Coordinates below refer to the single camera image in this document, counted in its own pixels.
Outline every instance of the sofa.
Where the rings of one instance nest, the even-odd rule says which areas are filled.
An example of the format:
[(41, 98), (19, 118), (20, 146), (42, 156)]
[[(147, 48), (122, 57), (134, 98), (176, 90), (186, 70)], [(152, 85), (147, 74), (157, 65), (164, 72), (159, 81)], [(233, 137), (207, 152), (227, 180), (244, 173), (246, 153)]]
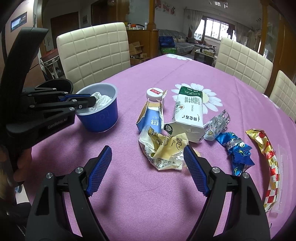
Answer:
[(194, 45), (186, 42), (186, 35), (184, 33), (167, 29), (158, 29), (158, 31), (159, 36), (173, 37), (177, 55), (185, 55), (193, 50)]

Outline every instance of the blue gripper pad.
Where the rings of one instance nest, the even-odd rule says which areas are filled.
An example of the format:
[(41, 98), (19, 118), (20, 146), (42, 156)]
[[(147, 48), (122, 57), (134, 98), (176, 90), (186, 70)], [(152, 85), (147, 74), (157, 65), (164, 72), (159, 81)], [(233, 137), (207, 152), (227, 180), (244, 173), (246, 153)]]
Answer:
[(66, 101), (67, 99), (69, 98), (75, 98), (75, 97), (90, 97), (91, 94), (68, 94), (68, 95), (65, 95), (64, 97), (60, 98), (59, 100), (60, 101)]
[(207, 186), (207, 176), (199, 165), (194, 153), (192, 153), (189, 146), (185, 146), (183, 153), (184, 161), (190, 171), (198, 191), (202, 192), (204, 196), (208, 196), (210, 190)]
[(103, 177), (109, 167), (111, 160), (112, 160), (112, 149), (108, 147), (106, 151), (102, 154), (97, 164), (95, 165), (91, 174), (89, 175), (89, 184), (86, 189), (86, 194), (89, 197), (92, 196), (92, 194), (98, 190), (103, 180)]

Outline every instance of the bottle cap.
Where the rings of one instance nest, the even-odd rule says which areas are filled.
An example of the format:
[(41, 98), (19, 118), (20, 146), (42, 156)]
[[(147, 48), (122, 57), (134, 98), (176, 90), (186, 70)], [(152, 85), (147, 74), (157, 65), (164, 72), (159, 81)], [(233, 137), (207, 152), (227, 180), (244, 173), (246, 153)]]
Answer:
[(163, 90), (159, 88), (150, 88), (146, 92), (146, 97), (149, 98), (150, 101), (161, 100), (163, 97)]

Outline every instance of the human hand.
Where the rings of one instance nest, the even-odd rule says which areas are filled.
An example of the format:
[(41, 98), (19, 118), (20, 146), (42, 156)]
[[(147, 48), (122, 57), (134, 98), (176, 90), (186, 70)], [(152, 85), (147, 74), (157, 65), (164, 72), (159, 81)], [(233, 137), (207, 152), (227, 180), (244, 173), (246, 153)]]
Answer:
[[(26, 149), (22, 152), (22, 154), (18, 158), (18, 160), (17, 160), (18, 169), (13, 174), (13, 179), (16, 182), (22, 182), (22, 181), (26, 180), (26, 178), (29, 174), (30, 165), (32, 162), (31, 152), (32, 152), (32, 148)], [(7, 160), (6, 153), (0, 147), (0, 162), (5, 162), (6, 160)]]

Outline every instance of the green bag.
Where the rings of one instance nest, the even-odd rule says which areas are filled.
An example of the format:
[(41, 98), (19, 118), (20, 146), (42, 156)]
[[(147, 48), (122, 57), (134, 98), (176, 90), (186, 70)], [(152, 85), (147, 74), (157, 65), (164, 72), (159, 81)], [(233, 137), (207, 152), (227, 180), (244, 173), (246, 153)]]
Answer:
[(161, 53), (162, 55), (165, 55), (165, 54), (176, 54), (177, 53), (177, 49), (176, 48), (161, 48)]

